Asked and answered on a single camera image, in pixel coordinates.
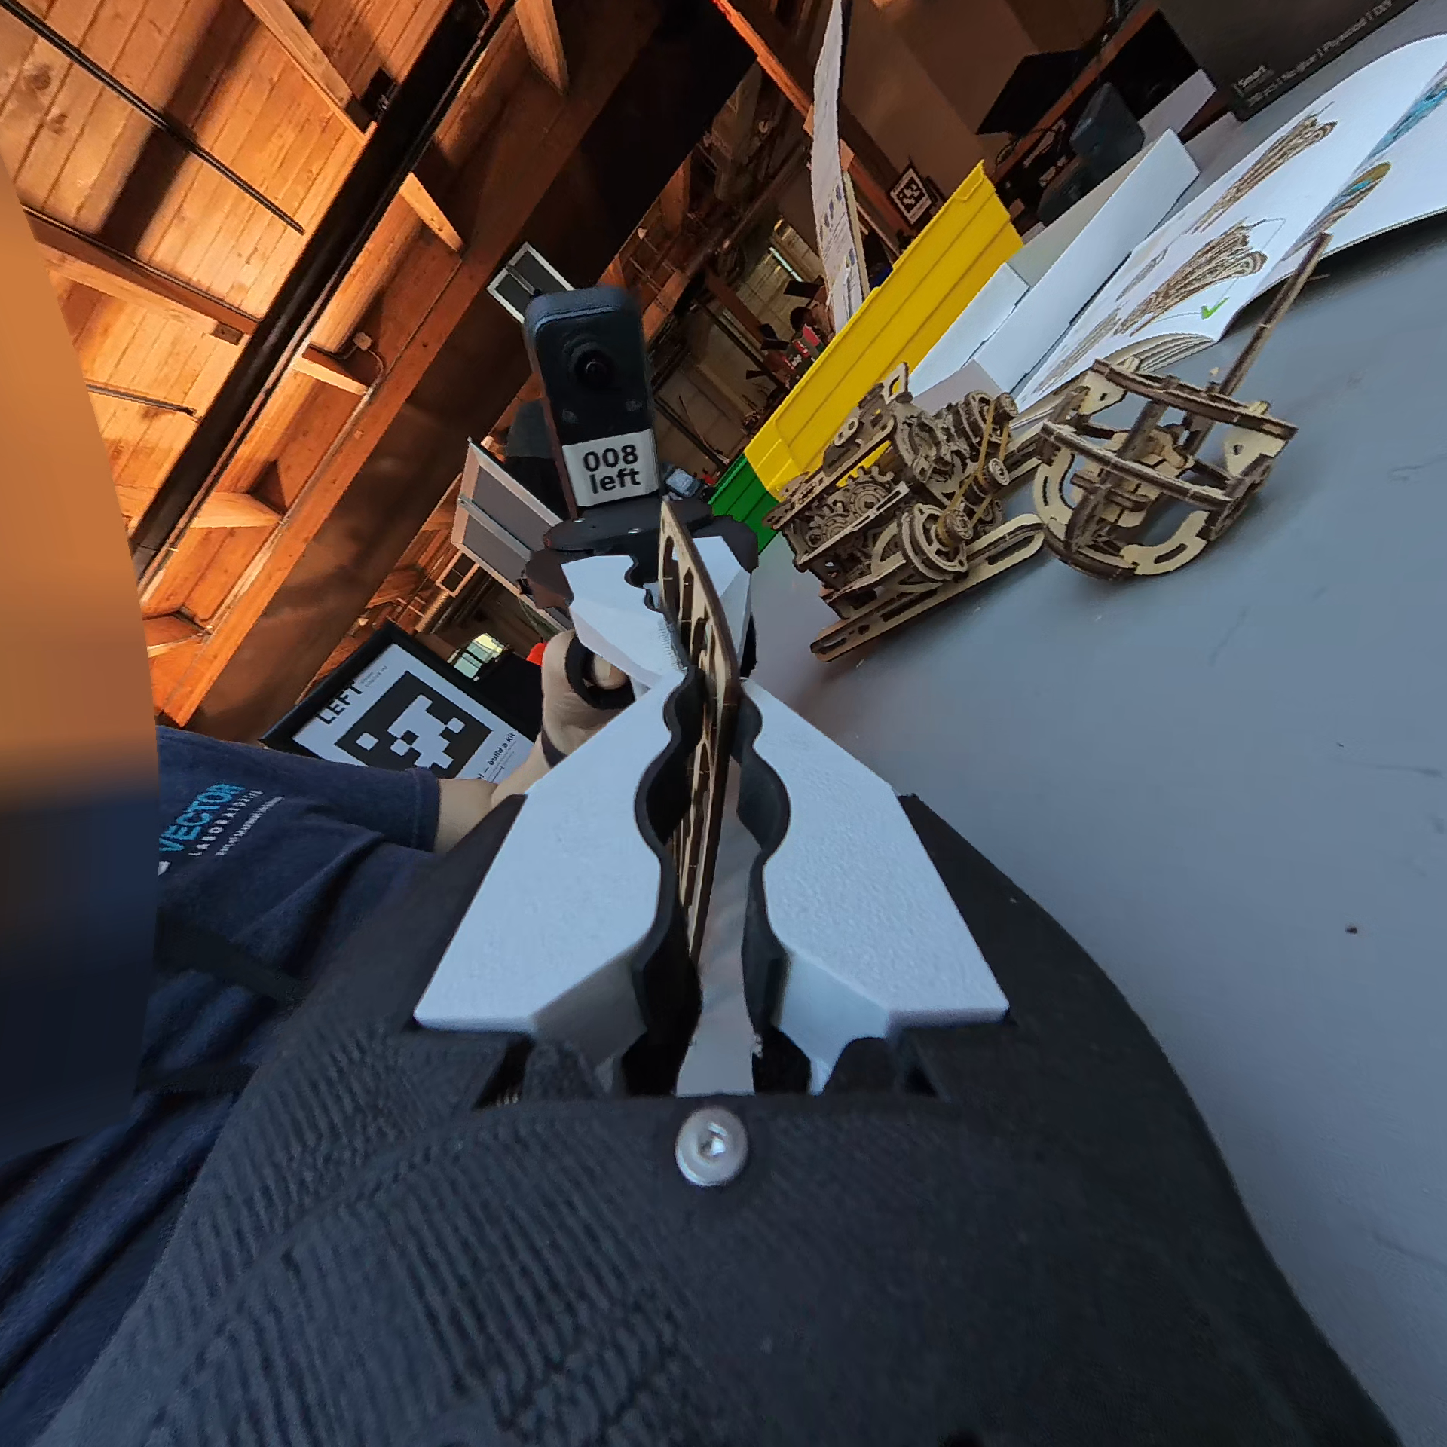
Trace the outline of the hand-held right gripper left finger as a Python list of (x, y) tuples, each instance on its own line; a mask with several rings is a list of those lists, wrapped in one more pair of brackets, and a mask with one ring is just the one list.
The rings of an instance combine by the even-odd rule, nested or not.
[(694, 1033), (673, 846), (693, 760), (694, 677), (675, 674), (534, 783), (415, 1021), (552, 1039), (673, 1094)]

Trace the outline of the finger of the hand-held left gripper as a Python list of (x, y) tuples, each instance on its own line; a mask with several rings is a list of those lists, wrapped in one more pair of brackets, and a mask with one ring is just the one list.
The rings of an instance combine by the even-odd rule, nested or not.
[(717, 624), (722, 618), (742, 664), (752, 624), (752, 569), (745, 567), (724, 536), (694, 536), (698, 567), (693, 600), (693, 657), (706, 675), (721, 675)]
[(647, 693), (678, 683), (686, 665), (665, 613), (648, 605), (645, 587), (629, 580), (632, 567), (627, 554), (583, 555), (563, 562), (563, 573), (578, 639)]

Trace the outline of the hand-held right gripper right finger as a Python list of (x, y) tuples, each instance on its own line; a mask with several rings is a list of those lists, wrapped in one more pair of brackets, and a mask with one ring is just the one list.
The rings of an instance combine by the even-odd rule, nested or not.
[(1001, 1021), (1008, 997), (891, 785), (757, 682), (740, 696), (742, 980), (758, 1090), (821, 1094), (847, 1046)]

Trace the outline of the laser-cut wooden parts sheet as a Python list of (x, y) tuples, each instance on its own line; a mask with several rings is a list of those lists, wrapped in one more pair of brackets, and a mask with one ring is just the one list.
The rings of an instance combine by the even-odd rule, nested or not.
[(696, 964), (714, 884), (742, 675), (730, 614), (694, 534), (670, 501), (660, 516), (658, 588), (685, 667), (681, 693), (691, 726), (683, 754), (683, 813), (668, 846)]

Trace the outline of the person's left forearm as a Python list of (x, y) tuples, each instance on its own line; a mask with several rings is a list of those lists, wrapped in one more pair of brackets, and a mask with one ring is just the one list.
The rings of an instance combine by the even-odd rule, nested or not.
[(540, 749), (501, 782), (486, 779), (440, 779), (438, 811), (433, 852), (447, 852), (471, 833), (497, 805), (524, 795), (529, 787), (545, 777), (550, 764)]

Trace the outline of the wooden mechanical gear model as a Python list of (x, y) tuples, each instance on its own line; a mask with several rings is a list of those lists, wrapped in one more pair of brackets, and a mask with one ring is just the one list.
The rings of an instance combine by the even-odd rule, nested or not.
[(1011, 437), (1008, 391), (940, 409), (914, 403), (899, 363), (847, 414), (814, 472), (794, 477), (767, 524), (821, 582), (837, 621), (812, 641), (831, 660), (1034, 557), (1044, 521), (1008, 514), (1034, 470)]

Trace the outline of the person's left hand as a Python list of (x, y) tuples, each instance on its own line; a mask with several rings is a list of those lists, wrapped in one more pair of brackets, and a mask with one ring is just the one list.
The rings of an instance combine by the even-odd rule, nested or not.
[(540, 746), (548, 767), (601, 733), (635, 701), (630, 675), (599, 655), (573, 629), (548, 641), (540, 669)]

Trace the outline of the hanging light panel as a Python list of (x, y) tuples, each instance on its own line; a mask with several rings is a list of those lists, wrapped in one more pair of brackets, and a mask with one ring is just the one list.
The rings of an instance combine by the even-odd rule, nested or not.
[(573, 290), (570, 280), (529, 240), (519, 244), (486, 285), (488, 295), (519, 322), (535, 298), (566, 290)]

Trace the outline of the grey framed panel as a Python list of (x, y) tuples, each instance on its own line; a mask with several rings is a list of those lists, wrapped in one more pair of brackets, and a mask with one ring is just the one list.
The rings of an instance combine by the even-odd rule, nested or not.
[(555, 621), (568, 616), (557, 583), (529, 583), (527, 564), (566, 519), (516, 478), (493, 452), (468, 442), (452, 542), (519, 600)]

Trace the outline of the black framed marker sign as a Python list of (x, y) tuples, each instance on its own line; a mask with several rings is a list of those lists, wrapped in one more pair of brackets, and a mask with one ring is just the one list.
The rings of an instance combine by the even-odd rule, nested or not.
[(497, 783), (520, 767), (540, 728), (537, 664), (506, 651), (468, 674), (386, 621), (263, 733), (263, 744)]

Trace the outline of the yellow plastic bin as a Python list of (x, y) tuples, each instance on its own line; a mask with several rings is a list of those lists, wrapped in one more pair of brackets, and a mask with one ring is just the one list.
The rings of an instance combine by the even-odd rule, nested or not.
[(916, 368), (1021, 247), (986, 167), (977, 165), (745, 447), (770, 493), (812, 472), (863, 395), (899, 362)]

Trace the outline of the white paper poster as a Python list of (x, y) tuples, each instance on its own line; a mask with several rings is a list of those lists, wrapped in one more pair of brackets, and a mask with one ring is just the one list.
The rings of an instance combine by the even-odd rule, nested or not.
[(842, 140), (844, 4), (827, 11), (814, 71), (811, 193), (817, 252), (824, 265), (831, 326), (839, 334), (862, 308), (868, 290), (857, 198)]

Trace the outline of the white box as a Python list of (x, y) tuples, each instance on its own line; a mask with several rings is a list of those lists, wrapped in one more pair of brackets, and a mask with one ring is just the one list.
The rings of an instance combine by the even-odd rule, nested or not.
[(911, 370), (921, 408), (1014, 393), (1198, 175), (1168, 129), (1003, 262)]

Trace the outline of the instruction booklet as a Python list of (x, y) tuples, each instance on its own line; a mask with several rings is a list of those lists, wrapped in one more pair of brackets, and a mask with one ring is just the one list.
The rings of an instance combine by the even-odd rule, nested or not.
[(1031, 408), (1098, 359), (1165, 370), (1218, 340), (1331, 250), (1446, 209), (1446, 37), (1401, 45), (1333, 86), (1152, 232), (1016, 388)]

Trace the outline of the black cardboard box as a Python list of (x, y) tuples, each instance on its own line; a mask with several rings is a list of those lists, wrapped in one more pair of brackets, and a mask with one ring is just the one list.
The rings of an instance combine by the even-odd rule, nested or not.
[(1413, 1), (1249, 3), (1254, 30), (1234, 73), (1223, 81), (1232, 112), (1251, 117), (1329, 60), (1349, 50)]

